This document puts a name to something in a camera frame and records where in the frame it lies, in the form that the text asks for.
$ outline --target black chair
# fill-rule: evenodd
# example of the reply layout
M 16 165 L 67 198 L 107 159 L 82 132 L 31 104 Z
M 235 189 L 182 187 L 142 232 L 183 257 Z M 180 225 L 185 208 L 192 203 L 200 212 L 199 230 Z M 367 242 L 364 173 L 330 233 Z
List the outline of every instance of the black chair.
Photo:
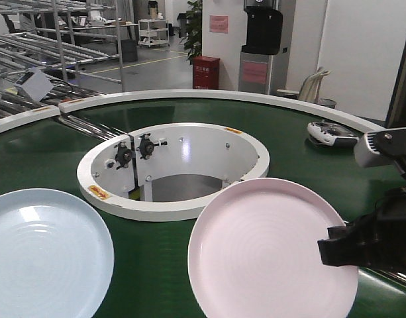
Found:
M 9 28 L 9 33 L 18 33 L 20 32 L 20 29 L 15 28 L 15 24 L 13 23 L 12 20 L 9 19 L 9 16 L 6 14 L 1 14 L 4 18 L 5 24 L 7 25 L 7 28 Z

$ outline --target pink plate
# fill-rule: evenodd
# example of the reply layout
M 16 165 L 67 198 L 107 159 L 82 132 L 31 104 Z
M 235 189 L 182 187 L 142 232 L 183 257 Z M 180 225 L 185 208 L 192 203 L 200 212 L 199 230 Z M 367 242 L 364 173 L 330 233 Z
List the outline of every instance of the pink plate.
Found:
M 200 214 L 188 272 L 208 318 L 343 318 L 358 285 L 355 266 L 325 266 L 317 241 L 343 225 L 315 192 L 281 179 L 240 182 Z

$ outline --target red sign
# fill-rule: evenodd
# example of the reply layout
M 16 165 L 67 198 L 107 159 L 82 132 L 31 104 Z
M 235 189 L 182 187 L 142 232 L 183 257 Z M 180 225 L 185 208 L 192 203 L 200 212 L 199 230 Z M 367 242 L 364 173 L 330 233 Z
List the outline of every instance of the red sign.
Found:
M 242 80 L 250 83 L 266 84 L 268 64 L 263 62 L 247 62 L 242 65 Z
M 228 16 L 227 15 L 211 15 L 210 16 L 210 32 L 228 33 Z

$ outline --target red fire extinguisher box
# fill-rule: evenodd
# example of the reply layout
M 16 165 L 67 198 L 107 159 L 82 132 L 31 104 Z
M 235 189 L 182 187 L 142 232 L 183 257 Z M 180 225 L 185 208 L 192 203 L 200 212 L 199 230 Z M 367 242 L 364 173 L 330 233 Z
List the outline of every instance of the red fire extinguisher box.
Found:
M 220 58 L 197 56 L 193 59 L 193 89 L 219 89 Z

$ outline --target label sticker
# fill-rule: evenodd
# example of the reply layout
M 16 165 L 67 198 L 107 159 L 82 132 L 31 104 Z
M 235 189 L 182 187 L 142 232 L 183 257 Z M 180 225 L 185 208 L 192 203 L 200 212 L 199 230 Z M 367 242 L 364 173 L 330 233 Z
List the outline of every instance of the label sticker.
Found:
M 69 101 L 69 104 L 73 104 L 73 103 L 79 103 L 80 101 L 84 101 L 84 99 L 74 99 L 73 101 Z
M 225 128 L 226 131 L 231 131 L 232 133 L 236 133 L 236 134 L 242 134 L 242 131 L 239 131 L 238 129 L 233 129 L 230 127 L 226 127 Z
M 101 200 L 107 200 L 111 197 L 111 195 L 109 195 L 106 191 L 104 191 L 100 187 L 97 187 L 96 185 L 91 185 L 88 187 L 88 189 Z
M 45 111 L 45 110 L 47 110 L 47 109 L 51 109 L 51 107 L 50 107 L 50 106 L 47 106 L 47 107 L 42 107 L 42 108 L 34 109 L 32 112 L 33 112 L 33 113 L 37 113 L 37 112 L 39 112 L 39 111 Z

